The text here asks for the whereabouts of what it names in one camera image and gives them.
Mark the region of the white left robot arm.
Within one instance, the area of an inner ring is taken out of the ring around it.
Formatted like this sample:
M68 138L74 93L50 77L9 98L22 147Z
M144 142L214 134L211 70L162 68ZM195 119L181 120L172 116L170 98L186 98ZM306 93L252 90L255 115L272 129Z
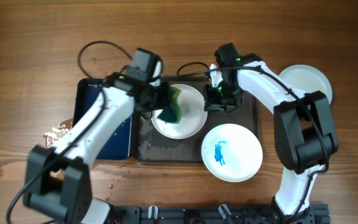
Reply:
M135 111L168 109L179 90L151 77L113 73L91 108L51 148L35 146L27 158L23 204L57 223L112 223L114 207L93 197L90 168L116 129Z

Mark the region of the green yellow sponge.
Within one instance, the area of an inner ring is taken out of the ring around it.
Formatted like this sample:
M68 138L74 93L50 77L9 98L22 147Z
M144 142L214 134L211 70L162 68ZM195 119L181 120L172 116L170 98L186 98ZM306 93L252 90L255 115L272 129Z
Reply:
M170 91L172 96L171 103L167 109L162 110L157 116L157 119L166 123L178 124L181 120L181 109L178 104L178 97L180 96L181 90L172 86Z

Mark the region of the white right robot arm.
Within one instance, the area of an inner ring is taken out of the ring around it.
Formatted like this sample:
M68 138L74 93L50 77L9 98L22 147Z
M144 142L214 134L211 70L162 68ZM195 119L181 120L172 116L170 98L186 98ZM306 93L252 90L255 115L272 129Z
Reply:
M305 217L314 180L328 171L338 150L328 98L286 83L256 54L218 49L214 57L216 64L206 73L212 83L204 88L205 110L232 112L239 106L237 95L246 91L272 112L275 150L284 166L273 205L281 222Z

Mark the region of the white plate cleaned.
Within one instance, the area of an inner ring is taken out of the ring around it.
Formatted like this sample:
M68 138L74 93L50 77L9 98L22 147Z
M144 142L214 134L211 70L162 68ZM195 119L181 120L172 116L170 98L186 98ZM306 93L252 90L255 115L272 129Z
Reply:
M283 80L306 92L312 93L317 90L323 92L331 104L333 100L333 89L327 77L309 65L292 65L284 69L280 74Z
M196 134L205 124L208 112L204 110L203 95L192 86L174 84L181 90L177 102L181 112L179 123L168 123L158 119L162 110L152 112L152 124L156 130L171 139L185 139Z

